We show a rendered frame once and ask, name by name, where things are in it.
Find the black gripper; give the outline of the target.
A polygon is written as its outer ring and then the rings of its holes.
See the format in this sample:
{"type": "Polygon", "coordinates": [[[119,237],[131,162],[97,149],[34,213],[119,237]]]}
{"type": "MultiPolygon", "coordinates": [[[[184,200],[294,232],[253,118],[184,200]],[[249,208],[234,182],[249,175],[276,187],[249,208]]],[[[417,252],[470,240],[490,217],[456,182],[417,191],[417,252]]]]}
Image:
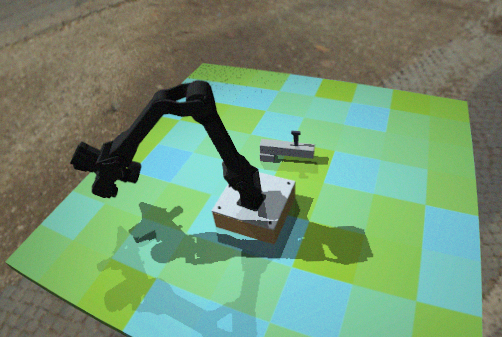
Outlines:
{"type": "MultiPolygon", "coordinates": [[[[76,170],[81,170],[81,171],[87,172],[87,170],[84,170],[84,169],[82,169],[80,167],[77,167],[75,165],[73,165],[73,167],[76,170]]],[[[140,162],[131,161],[130,166],[127,168],[127,169],[131,170],[131,175],[130,175],[130,177],[129,177],[129,179],[128,179],[127,182],[133,183],[133,184],[137,183],[139,175],[140,175],[141,168],[142,168],[142,164],[140,162]]],[[[98,176],[102,176],[103,177],[103,175],[100,172],[100,170],[99,170],[98,176]]]]}

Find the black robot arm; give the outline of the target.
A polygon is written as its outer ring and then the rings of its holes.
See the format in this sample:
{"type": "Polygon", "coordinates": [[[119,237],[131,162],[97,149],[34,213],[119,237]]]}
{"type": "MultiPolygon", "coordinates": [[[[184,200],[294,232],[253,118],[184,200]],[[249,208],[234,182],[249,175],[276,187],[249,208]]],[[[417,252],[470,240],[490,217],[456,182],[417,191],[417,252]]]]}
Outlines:
{"type": "Polygon", "coordinates": [[[96,180],[91,186],[92,194],[102,198],[116,197],[118,187],[114,182],[128,181],[131,170],[127,167],[141,141],[163,114],[191,116],[203,125],[223,160],[223,178],[229,188],[240,194],[236,204],[257,211],[266,198],[261,194],[259,169],[238,153],[217,113],[210,84],[199,80],[157,91],[128,130],[113,141],[104,143],[100,149],[84,142],[77,146],[70,164],[92,173],[97,169],[96,180]],[[184,97],[186,101],[177,101],[184,97]],[[103,177],[98,176],[99,170],[103,177]]]}

